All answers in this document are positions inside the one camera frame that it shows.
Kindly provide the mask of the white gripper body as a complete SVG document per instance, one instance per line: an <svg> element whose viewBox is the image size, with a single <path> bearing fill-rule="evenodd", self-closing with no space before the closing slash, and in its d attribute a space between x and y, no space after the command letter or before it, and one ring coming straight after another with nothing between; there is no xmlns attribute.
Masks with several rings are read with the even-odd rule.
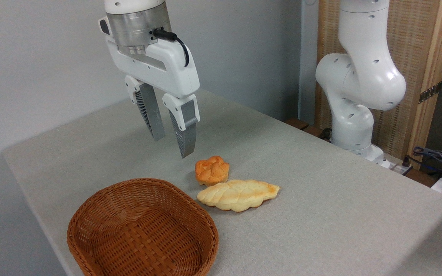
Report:
<svg viewBox="0 0 442 276"><path fill-rule="evenodd" d="M145 54L133 57L119 52L110 36L106 37L106 44L117 68L137 80L179 99L190 96L200 87L193 58L185 67L185 53L178 43L159 39L145 47Z"/></svg>

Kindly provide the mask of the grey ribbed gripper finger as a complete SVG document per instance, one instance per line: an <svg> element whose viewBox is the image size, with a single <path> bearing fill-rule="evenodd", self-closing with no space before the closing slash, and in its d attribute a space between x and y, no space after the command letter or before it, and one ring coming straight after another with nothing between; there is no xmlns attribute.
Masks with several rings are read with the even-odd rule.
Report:
<svg viewBox="0 0 442 276"><path fill-rule="evenodd" d="M185 99L179 99L165 93L162 100L170 112L181 157L185 158L194 152L196 124L200 122L200 112L196 96L192 94Z"/></svg>
<svg viewBox="0 0 442 276"><path fill-rule="evenodd" d="M165 130L154 87L132 76L125 77L125 84L130 100L139 108L153 139L155 141L162 139Z"/></svg>

